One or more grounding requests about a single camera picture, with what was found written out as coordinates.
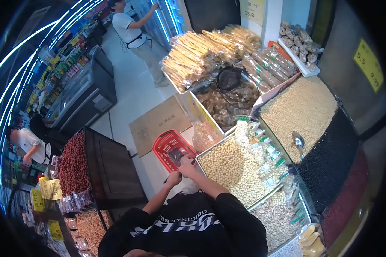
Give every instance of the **white t-shirt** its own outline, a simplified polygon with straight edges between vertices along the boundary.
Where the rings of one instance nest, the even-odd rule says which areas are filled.
[[[118,35],[124,41],[124,43],[133,41],[142,33],[142,30],[139,28],[128,28],[132,22],[134,22],[133,18],[123,12],[113,15],[113,28],[117,31]],[[146,36],[142,35],[142,38],[136,39],[134,42],[129,44],[129,48],[138,48],[145,41]]]
[[[48,158],[45,158],[45,154],[47,154],[49,157],[51,157],[51,146],[48,143],[46,145],[45,142],[43,142],[40,138],[38,138],[33,132],[31,132],[29,129],[21,129],[19,132],[19,143],[21,149],[28,153],[33,146],[40,145],[40,149],[33,154],[32,159],[35,160],[37,163],[41,164],[48,164],[50,160]]]

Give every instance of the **cardboard sheet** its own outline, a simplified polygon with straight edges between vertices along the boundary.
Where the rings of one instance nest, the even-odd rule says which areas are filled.
[[[154,141],[163,132],[175,130],[181,133],[191,126],[176,98],[171,96],[130,123],[130,131],[137,153],[142,157],[151,151]]]

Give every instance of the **hand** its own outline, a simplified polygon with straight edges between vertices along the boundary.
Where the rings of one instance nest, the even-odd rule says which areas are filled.
[[[191,162],[193,162],[193,159],[190,159],[189,155],[185,155],[180,159],[179,172],[186,178],[191,178],[192,175],[197,173]]]
[[[32,158],[30,157],[30,155],[28,155],[28,154],[24,155],[24,157],[23,157],[23,163],[24,163],[24,164],[28,164],[28,165],[31,165],[31,164],[32,164]]]
[[[170,188],[174,188],[175,185],[179,184],[181,181],[180,172],[178,170],[171,172],[165,185],[168,185]]]
[[[154,4],[150,7],[150,12],[154,13],[155,10],[159,9],[159,4]]]

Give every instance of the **person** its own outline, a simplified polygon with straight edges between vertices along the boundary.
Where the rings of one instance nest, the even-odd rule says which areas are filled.
[[[126,47],[146,63],[153,76],[155,87],[168,86],[169,83],[160,69],[159,62],[162,58],[157,52],[158,49],[153,51],[146,36],[140,30],[151,18],[155,10],[159,9],[159,5],[152,5],[150,11],[138,22],[135,22],[133,18],[124,13],[124,8],[126,7],[125,0],[109,0],[108,3],[110,8],[114,10],[113,27],[121,40],[126,44]],[[160,47],[158,43],[155,43],[155,46],[157,48]]]
[[[61,156],[60,150],[51,143],[45,143],[29,129],[5,128],[6,139],[15,146],[20,146],[26,154],[23,163],[31,165],[32,159],[40,164],[49,164],[53,155]]]
[[[43,140],[45,143],[52,143],[59,149],[63,149],[64,145],[67,144],[69,138],[64,136],[55,128],[49,128],[46,125],[53,124],[54,121],[48,121],[33,111],[29,112],[30,117],[30,130],[38,138]]]
[[[196,171],[188,156],[140,210],[129,209],[99,245],[99,257],[267,256],[266,230],[223,186]],[[201,188],[167,200],[180,173]]]

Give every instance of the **floor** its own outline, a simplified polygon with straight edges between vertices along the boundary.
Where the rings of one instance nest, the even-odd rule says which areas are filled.
[[[130,50],[124,53],[126,49],[122,50],[120,39],[112,26],[103,36],[102,48],[113,64],[114,83],[116,85],[117,104],[110,109],[113,138],[108,113],[96,120],[91,128],[125,145],[130,154],[134,155],[137,150],[129,124],[174,95],[176,91],[172,85],[164,88],[154,87],[153,78],[146,64]],[[191,144],[193,127],[181,135]],[[136,156],[132,160],[144,192],[150,199],[161,189],[169,173],[153,152],[149,152],[141,158]],[[189,183],[191,183],[189,179],[183,178],[183,181],[172,190],[169,197],[173,197]]]

